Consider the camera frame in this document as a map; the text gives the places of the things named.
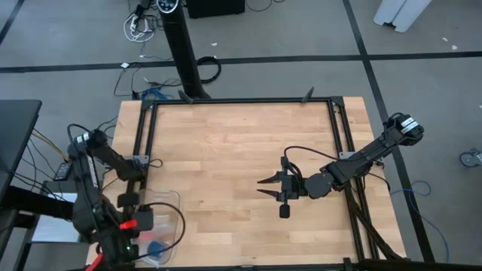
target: wooden tabletop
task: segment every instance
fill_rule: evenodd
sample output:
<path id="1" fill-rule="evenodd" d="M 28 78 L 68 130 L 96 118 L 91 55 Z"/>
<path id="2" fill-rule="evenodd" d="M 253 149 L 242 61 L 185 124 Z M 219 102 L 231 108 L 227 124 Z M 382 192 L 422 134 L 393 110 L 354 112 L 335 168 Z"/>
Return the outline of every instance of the wooden tabletop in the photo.
<path id="1" fill-rule="evenodd" d="M 360 97 L 344 99 L 359 150 L 374 139 L 365 104 Z M 139 113 L 140 102 L 122 103 L 112 144 L 119 154 L 132 155 Z M 142 151 L 149 116 L 147 112 Z M 187 223 L 185 237 L 165 266 L 341 263 L 344 257 L 357 261 L 343 193 L 292 200 L 291 217 L 281 219 L 279 203 L 256 191 L 280 189 L 279 184 L 256 182 L 280 170 L 282 151 L 289 145 L 337 155 L 326 103 L 161 105 L 156 121 L 151 159 L 160 158 L 164 165 L 149 169 L 147 186 L 178 192 Z M 346 150 L 340 118 L 338 123 Z M 304 176 L 331 162 L 302 150 L 290 150 L 288 156 Z M 371 172 L 383 176 L 380 167 Z M 107 174 L 104 184 L 114 178 L 115 173 Z M 385 183 L 373 176 L 367 176 L 366 183 L 373 225 L 404 255 Z M 116 202 L 126 185 L 116 181 L 104 194 Z M 360 228 L 369 256 L 365 230 L 361 224 Z M 88 263 L 95 258 L 93 247 Z"/>

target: wheel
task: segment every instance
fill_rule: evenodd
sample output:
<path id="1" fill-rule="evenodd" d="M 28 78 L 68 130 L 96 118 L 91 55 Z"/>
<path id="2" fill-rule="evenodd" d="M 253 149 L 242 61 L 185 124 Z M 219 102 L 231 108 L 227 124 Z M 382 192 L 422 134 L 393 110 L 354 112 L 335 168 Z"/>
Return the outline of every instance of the wheel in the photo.
<path id="1" fill-rule="evenodd" d="M 470 151 L 460 154 L 460 162 L 468 168 L 479 166 L 480 164 L 477 161 L 478 157 Z"/>

